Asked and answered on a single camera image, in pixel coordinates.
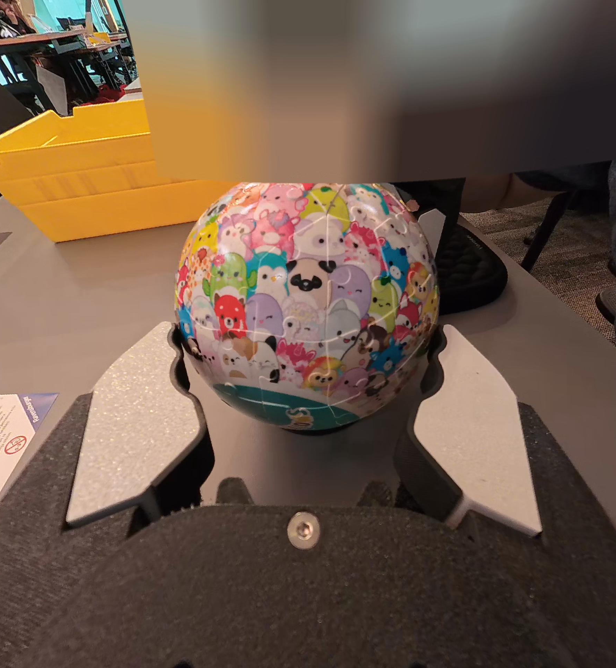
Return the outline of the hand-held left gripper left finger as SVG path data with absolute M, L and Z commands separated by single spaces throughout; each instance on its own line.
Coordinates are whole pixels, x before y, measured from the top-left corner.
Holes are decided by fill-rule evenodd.
M 189 392 L 176 326 L 162 322 L 96 382 L 65 521 L 126 508 L 153 522 L 198 505 L 214 467 L 206 418 Z

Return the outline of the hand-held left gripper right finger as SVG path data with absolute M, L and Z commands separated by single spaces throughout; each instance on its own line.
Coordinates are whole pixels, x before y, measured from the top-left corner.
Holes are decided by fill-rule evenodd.
M 437 328 L 394 466 L 421 513 L 457 528 L 473 511 L 542 532 L 517 397 L 452 325 Z

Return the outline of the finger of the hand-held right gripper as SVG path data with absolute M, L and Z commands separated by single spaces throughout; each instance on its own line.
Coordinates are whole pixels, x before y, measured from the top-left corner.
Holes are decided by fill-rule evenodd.
M 445 214 L 436 208 L 433 208 L 418 216 L 418 223 L 432 251 L 438 250 L 445 221 Z

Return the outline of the colourful cartoon puzzle ball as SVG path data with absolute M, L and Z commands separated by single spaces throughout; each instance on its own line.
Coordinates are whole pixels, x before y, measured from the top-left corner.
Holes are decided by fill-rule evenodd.
M 189 360 L 223 402 L 327 431 L 406 386 L 436 328 L 439 287 L 392 184 L 242 183 L 191 230 L 174 305 Z

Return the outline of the person's right forearm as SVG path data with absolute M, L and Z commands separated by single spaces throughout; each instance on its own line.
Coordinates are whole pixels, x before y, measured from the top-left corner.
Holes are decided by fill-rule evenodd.
M 521 206 L 526 185 L 514 174 L 467 177 L 463 184 L 461 213 L 484 213 L 490 210 Z

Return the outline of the black round ball stand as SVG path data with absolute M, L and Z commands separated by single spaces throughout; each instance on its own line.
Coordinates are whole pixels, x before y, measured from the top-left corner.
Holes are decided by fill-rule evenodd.
M 296 434 L 299 436 L 317 437 L 317 436 L 328 436 L 330 434 L 338 433 L 339 431 L 343 431 L 354 426 L 358 422 L 361 422 L 361 420 L 355 420 L 349 423 L 342 423 L 328 429 L 320 429 L 320 430 L 314 429 L 312 427 L 308 428 L 305 426 L 299 428 L 300 425 L 298 425 L 297 423 L 293 423 L 291 425 L 280 426 L 279 429 L 287 433 Z

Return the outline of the black quilted wrist rest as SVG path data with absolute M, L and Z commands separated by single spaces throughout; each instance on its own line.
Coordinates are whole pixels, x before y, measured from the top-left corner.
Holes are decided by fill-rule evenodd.
M 440 242 L 435 262 L 440 316 L 490 304 L 500 297 L 507 285 L 504 262 L 460 224 Z

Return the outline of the black furniture leg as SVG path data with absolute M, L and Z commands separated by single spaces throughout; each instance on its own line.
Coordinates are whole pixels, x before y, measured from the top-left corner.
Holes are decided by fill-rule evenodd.
M 573 197 L 573 192 L 565 192 L 555 196 L 547 207 L 545 216 L 533 235 L 524 238 L 528 242 L 528 250 L 520 263 L 522 269 L 529 273 L 533 271 L 539 256 L 542 254 L 558 222 L 568 209 Z

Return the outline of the yellow plastic bin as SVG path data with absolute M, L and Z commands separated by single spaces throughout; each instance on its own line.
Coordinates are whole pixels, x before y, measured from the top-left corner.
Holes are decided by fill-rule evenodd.
M 141 99 L 0 135 L 0 193 L 53 242 L 195 222 L 235 185 L 161 177 Z

